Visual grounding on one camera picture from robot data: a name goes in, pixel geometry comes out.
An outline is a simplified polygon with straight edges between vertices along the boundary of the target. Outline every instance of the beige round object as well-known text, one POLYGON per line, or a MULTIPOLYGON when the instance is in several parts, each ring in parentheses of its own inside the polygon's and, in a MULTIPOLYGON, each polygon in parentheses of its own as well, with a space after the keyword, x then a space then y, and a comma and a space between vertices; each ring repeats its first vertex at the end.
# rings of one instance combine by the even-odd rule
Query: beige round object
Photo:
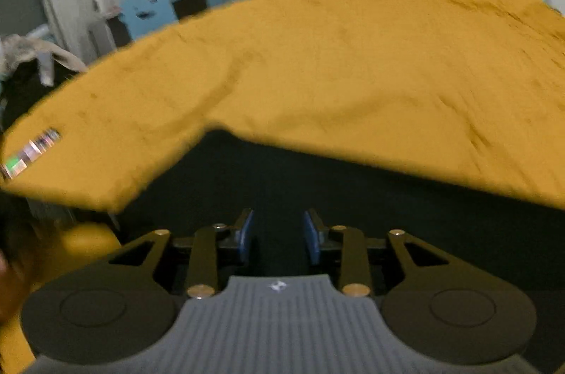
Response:
POLYGON ((349 285, 345 285, 341 289, 341 292, 350 298, 364 298, 371 294, 371 288, 367 285, 362 285, 361 283, 351 283, 349 285))
POLYGON ((186 293, 193 299, 205 299, 216 294, 216 290, 209 285, 193 285, 186 290, 186 293))

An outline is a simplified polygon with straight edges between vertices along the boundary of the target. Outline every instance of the bed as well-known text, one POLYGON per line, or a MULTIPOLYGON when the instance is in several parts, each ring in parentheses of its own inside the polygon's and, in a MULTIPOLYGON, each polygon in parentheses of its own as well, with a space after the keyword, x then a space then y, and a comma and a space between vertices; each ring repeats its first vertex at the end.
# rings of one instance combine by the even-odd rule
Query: bed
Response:
POLYGON ((246 0, 38 104, 5 157, 48 127, 63 139, 2 189, 117 213, 131 237, 253 206, 271 276, 304 273, 304 208, 371 236, 404 227, 530 290, 547 326, 527 359, 554 368, 564 66, 548 0, 246 0))

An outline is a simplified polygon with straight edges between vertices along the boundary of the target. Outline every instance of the white logo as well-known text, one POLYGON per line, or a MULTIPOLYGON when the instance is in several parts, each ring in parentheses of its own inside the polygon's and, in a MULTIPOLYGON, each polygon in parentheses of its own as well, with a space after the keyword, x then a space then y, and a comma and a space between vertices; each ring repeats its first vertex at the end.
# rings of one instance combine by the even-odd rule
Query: white logo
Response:
POLYGON ((269 288, 276 292, 282 292, 288 285, 284 281, 277 280, 269 285, 269 288))

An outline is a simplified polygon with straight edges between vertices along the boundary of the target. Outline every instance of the chair backrest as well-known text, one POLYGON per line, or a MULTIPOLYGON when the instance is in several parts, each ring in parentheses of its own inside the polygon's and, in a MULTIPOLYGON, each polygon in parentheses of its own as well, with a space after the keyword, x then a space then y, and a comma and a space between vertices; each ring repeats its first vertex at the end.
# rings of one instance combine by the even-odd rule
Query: chair backrest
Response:
POLYGON ((132 40, 179 21, 171 0, 122 0, 120 7, 120 20, 128 28, 132 40))

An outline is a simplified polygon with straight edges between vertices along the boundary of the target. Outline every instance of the yellow cloth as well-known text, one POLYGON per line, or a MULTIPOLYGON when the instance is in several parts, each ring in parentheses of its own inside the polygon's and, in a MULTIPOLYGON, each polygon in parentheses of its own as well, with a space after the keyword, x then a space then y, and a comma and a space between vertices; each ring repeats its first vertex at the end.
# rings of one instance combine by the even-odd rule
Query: yellow cloth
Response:
MULTIPOLYGON (((62 234, 53 241, 42 256, 43 271, 33 289, 58 276, 79 269, 120 247, 118 239, 105 226, 84 224, 62 234)), ((18 374, 34 361, 15 315, 0 327, 1 366, 5 374, 18 374)))
POLYGON ((210 127, 565 207, 565 19, 541 0, 245 0, 97 63, 7 134, 4 189, 121 210, 210 127))

